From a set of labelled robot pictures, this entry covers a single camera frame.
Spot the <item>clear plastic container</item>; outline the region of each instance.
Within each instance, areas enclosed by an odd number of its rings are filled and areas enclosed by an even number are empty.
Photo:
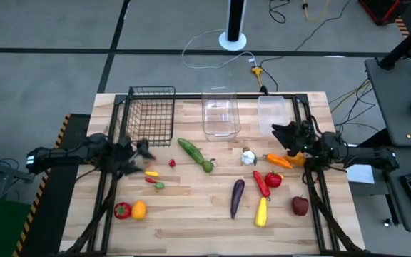
[[[258,119],[260,132],[272,135],[272,124],[287,125],[285,99],[282,96],[260,96],[258,98]]]
[[[202,93],[203,130],[209,141],[233,140],[240,131],[237,95],[232,86],[206,86]]]

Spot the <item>wooden table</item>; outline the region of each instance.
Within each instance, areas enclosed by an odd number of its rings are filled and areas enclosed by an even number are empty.
[[[115,94],[98,94],[91,114],[88,134],[108,130]],[[334,131],[333,120],[325,93],[308,93],[310,110],[322,131]],[[137,200],[146,202],[144,221],[113,218],[108,254],[119,255],[206,255],[206,254],[293,254],[318,253],[318,244],[309,210],[306,216],[295,216],[291,210],[294,196],[308,197],[307,186],[301,181],[303,168],[285,170],[263,160],[257,166],[242,166],[240,155],[244,146],[258,157],[265,153],[284,154],[285,149],[272,136],[259,133],[256,100],[238,101],[242,129],[234,141],[209,142],[202,129],[201,100],[176,100],[173,141],[170,147],[153,147],[157,157],[153,171],[166,188],[156,191],[144,181],[142,173],[122,178],[118,182],[116,203]],[[286,103],[290,120],[293,106]],[[218,166],[211,175],[193,162],[177,144],[182,137],[192,141],[206,159],[216,158]],[[177,166],[168,165],[175,159]],[[82,166],[78,176],[91,170]],[[274,188],[268,203],[268,222],[265,228],[254,225],[260,192],[252,172],[271,170],[285,176],[282,185]],[[364,248],[355,206],[347,182],[340,171],[325,173],[333,214],[349,237]],[[245,190],[235,220],[230,218],[230,197],[239,178],[245,180]],[[83,177],[76,184],[61,250],[67,249],[80,236],[91,220],[99,172]],[[102,227],[98,230],[96,247],[101,242]],[[328,248],[330,240],[322,220]]]

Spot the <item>green cucumber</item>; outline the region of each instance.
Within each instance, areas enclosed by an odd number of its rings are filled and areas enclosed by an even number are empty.
[[[190,141],[179,138],[177,139],[178,144],[183,150],[199,165],[203,167],[206,173],[210,173],[213,170],[213,164],[210,161],[205,161],[203,155],[200,153],[199,149],[196,148]]]

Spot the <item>eggplant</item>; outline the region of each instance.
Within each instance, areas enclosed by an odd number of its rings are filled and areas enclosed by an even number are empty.
[[[239,207],[240,197],[242,197],[243,189],[245,188],[245,181],[242,179],[234,183],[233,197],[231,198],[231,218],[235,218],[237,207]]]

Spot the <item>gray carpet floor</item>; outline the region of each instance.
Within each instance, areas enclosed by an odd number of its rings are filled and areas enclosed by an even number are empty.
[[[309,15],[319,16],[324,1],[310,1]],[[0,47],[108,48],[123,0],[0,0]],[[249,50],[292,51],[320,22],[305,20],[301,0],[279,11],[285,24],[274,22],[268,0],[249,0],[243,32]],[[336,17],[344,0],[331,0],[327,17]],[[204,31],[225,28],[226,1],[132,0],[121,33],[120,49],[182,49]],[[208,34],[191,49],[219,49],[218,33]],[[326,23],[300,51],[388,52],[402,40],[394,24],[378,27],[351,1],[341,19]],[[229,56],[186,56],[190,65],[219,65]],[[257,61],[267,56],[256,56]],[[365,58],[285,57],[264,64],[278,82],[279,91],[325,91],[329,99],[359,86],[365,79]],[[105,54],[0,54],[0,158],[24,163],[26,153],[38,146],[52,147],[66,114],[89,114],[93,106]],[[275,84],[267,76],[263,83]],[[248,58],[243,56],[222,69],[186,68],[180,56],[117,55],[106,92],[126,92],[129,86],[172,85],[177,92],[201,91],[207,85],[233,85],[239,91],[257,91]],[[371,92],[366,101],[376,103]],[[339,122],[353,100],[333,113]],[[358,105],[356,113],[366,106]],[[355,120],[384,128],[378,106]],[[360,143],[373,135],[365,126],[345,127],[344,137]],[[31,203],[39,178],[31,185],[18,183],[20,194],[10,201]],[[386,228],[389,217],[381,196],[356,196],[360,226],[368,249],[411,256],[411,233],[403,227]]]

